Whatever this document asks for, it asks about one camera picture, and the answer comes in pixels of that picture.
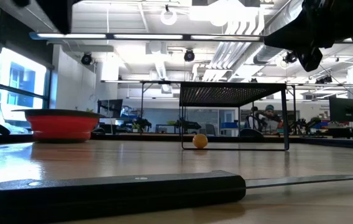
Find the mesh table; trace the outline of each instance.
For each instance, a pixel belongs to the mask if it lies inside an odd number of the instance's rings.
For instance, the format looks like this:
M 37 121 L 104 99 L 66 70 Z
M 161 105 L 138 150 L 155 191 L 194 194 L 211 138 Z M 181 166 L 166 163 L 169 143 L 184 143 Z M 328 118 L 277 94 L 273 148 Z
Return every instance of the mesh table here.
M 290 147 L 288 140 L 287 101 L 284 83 L 216 83 L 216 82 L 181 82 L 180 107 L 181 119 L 184 121 L 186 107 L 234 107 L 239 109 L 239 134 L 240 134 L 240 107 L 268 95 L 281 92 L 282 118 L 284 130 L 284 149 L 214 149 L 214 150 L 239 150 L 239 151 L 287 151 Z M 183 126 L 181 127 L 181 144 L 183 149 Z

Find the black knife handle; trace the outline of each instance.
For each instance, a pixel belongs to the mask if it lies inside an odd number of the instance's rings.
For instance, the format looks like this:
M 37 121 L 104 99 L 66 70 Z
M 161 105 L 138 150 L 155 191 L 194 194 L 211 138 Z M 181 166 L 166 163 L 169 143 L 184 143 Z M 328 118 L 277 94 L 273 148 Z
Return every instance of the black knife handle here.
M 245 181 L 216 170 L 0 183 L 0 223 L 50 223 L 241 200 Z

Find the table surface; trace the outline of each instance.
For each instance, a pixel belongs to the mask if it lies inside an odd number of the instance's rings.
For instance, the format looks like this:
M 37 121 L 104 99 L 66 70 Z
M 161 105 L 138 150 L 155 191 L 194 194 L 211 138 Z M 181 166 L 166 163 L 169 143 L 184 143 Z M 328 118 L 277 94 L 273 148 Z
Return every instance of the table surface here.
M 210 143 L 209 147 L 283 147 Z M 0 182 L 225 170 L 246 179 L 353 174 L 353 149 L 291 144 L 288 152 L 182 151 L 180 142 L 0 145 Z M 353 181 L 250 189 L 236 203 L 66 223 L 353 223 Z

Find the computer monitor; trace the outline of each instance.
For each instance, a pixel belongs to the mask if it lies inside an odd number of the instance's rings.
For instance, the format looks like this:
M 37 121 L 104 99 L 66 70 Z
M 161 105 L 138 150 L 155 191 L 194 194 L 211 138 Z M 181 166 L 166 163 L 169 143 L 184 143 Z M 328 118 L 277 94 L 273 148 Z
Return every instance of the computer monitor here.
M 330 120 L 353 122 L 353 99 L 329 98 Z
M 107 118 L 120 118 L 122 100 L 99 100 L 98 113 Z

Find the red bowl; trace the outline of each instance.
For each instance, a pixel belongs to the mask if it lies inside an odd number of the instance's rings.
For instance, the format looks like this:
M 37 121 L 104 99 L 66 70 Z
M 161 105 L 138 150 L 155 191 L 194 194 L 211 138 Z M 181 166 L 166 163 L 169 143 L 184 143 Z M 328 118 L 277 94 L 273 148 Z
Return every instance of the red bowl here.
M 85 142 L 100 114 L 74 110 L 20 110 L 32 125 L 33 137 L 42 142 Z

